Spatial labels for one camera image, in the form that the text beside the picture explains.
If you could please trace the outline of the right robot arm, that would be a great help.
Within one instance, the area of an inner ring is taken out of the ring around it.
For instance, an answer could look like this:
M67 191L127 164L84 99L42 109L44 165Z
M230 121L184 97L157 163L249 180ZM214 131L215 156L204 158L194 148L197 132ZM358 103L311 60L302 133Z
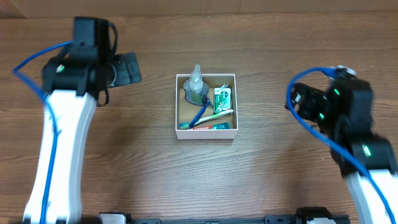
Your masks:
M373 90L348 67L313 67L286 89L285 108L330 148L361 223L397 223L397 159L372 131Z

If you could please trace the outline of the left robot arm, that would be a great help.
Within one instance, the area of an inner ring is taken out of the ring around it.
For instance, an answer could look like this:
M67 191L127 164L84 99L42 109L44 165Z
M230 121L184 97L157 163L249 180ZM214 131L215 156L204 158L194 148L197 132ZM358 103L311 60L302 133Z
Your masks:
M42 70L36 85L17 66L13 73L44 105L44 128L35 182L24 223L99 223L82 215L81 175L85 145L100 93L141 81L135 53L117 53L116 26L76 17L71 41Z

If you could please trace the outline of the blue disposable razor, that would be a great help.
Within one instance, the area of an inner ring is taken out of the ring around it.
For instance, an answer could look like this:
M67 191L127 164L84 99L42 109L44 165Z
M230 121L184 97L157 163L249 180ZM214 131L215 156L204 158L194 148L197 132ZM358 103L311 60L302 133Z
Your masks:
M192 121L189 124L189 128L192 129L195 126L195 123L199 121L199 119L203 116L205 113L207 107L213 107L213 104L209 98L206 99L205 104L203 105L202 109L197 113L197 115L192 119Z

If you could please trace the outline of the green white small packet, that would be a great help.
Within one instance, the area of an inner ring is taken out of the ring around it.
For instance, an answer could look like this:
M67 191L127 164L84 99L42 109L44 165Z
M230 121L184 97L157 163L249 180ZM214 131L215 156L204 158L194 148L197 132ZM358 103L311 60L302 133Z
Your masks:
M214 113L231 110L231 88L228 85L222 85L214 89Z

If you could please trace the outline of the green toothbrush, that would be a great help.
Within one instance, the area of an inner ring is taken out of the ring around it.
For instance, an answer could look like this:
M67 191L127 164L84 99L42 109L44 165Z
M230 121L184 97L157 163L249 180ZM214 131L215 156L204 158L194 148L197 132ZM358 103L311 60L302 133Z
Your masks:
M206 116L206 117L200 118L199 121L195 123L195 126L197 126L199 124L202 124L204 122L207 122L207 121L222 117L224 115L232 114L233 112L234 112L234 110L226 110L226 111L222 111L220 113L213 114L211 116ZM190 124L190 122L180 123L179 124L179 128L180 129L189 129L189 127L188 127L189 124Z

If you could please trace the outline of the teal white small tube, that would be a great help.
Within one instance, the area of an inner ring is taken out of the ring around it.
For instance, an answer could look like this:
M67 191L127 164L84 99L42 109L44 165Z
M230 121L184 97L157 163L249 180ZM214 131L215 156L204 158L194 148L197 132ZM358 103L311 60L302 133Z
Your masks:
M193 130L208 130L208 129L231 129L228 122L212 124L208 126L199 126L192 128Z

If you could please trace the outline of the clear purple liquid bottle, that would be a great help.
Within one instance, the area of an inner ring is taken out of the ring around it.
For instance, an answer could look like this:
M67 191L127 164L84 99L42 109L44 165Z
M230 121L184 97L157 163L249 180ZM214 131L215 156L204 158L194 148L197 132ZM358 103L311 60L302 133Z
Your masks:
M183 84L185 99L196 106L203 106L207 102L209 86L203 81L200 64L196 64L188 80Z

